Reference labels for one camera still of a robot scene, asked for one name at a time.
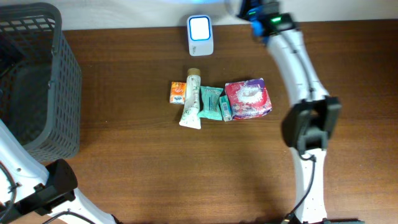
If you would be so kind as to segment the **white tube with tan cap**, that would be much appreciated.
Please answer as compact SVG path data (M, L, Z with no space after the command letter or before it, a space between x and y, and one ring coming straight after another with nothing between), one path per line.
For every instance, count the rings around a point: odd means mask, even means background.
M201 121L198 116L198 113L200 111L200 85L201 85L201 76L199 69L197 68L188 69L186 84L187 88L186 88L185 104L179 125L187 128L201 129Z

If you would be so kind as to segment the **small teal box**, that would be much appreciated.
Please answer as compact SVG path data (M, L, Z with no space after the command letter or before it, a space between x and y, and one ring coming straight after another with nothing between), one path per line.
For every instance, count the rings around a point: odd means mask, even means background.
M220 109L223 121L228 122L233 119L229 99L226 95L220 97Z

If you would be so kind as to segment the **teal wet wipes pouch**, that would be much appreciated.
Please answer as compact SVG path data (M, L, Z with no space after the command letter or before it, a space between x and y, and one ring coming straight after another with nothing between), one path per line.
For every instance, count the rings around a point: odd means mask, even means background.
M200 91L203 109L198 113L198 117L221 121L223 118L220 111L219 98L223 92L223 89L210 86L201 86Z

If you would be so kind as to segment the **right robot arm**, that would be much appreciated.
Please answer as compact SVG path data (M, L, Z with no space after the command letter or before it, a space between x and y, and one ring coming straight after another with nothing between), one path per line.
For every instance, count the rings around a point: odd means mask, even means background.
M279 1L244 0L237 17L251 23L254 35L276 62L290 109L281 124L295 171L296 202L283 223L329 223L323 171L342 105L322 85L308 56L302 30Z

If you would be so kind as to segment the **small orange box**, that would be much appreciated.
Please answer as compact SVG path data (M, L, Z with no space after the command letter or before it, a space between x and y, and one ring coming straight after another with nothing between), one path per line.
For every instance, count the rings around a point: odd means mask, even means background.
M169 102L176 105L184 105L187 84L184 82L172 82L170 87Z

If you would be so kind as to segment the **red purple tissue pack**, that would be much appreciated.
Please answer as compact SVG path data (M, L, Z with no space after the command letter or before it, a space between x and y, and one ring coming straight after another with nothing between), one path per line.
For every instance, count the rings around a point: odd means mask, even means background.
M263 78L226 83L224 90L229 99L233 120L262 117L272 111L271 99Z

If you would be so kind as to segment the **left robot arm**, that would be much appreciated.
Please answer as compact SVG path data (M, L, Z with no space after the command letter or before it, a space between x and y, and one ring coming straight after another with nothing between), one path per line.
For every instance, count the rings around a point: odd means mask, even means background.
M76 175L68 163L56 156L60 148L78 145L79 132L66 133L54 129L40 140L39 148L54 162L43 166L37 162L1 124L1 201L6 207L1 212L2 223L36 212L61 219L65 223L118 223L113 215L100 210L78 188Z

